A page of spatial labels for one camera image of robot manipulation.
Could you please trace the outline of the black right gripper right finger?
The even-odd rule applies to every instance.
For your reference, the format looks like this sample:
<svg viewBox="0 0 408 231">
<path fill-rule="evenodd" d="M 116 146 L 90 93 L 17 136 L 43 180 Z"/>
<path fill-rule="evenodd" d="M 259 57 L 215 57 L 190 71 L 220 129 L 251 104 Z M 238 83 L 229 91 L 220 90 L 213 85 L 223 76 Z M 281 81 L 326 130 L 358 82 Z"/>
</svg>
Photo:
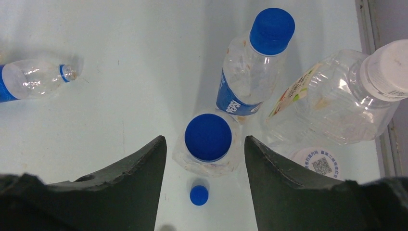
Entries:
<svg viewBox="0 0 408 231">
<path fill-rule="evenodd" d="M 253 136 L 244 142 L 260 231 L 405 231 L 408 179 L 359 184 L 335 180 L 274 152 Z"/>
</svg>

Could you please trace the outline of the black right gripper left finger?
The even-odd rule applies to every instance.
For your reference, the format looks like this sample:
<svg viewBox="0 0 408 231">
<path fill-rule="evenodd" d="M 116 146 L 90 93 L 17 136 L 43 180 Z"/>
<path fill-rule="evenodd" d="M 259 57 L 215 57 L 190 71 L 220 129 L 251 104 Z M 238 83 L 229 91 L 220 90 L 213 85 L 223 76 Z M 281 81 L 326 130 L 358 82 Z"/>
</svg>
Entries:
<svg viewBox="0 0 408 231">
<path fill-rule="evenodd" d="M 0 176 L 3 231 L 153 231 L 167 145 L 158 136 L 133 154 L 75 181 Z"/>
</svg>

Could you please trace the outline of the clear crushed bottle blue label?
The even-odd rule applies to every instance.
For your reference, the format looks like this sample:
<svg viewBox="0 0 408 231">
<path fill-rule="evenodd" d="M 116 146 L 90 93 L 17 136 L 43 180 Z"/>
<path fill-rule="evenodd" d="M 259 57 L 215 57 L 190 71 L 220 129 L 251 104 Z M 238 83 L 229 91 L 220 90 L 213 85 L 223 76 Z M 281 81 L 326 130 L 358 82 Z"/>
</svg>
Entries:
<svg viewBox="0 0 408 231">
<path fill-rule="evenodd" d="M 172 158 L 183 169 L 204 177 L 235 171 L 243 160 L 239 123 L 219 109 L 197 113 L 179 135 Z"/>
</svg>

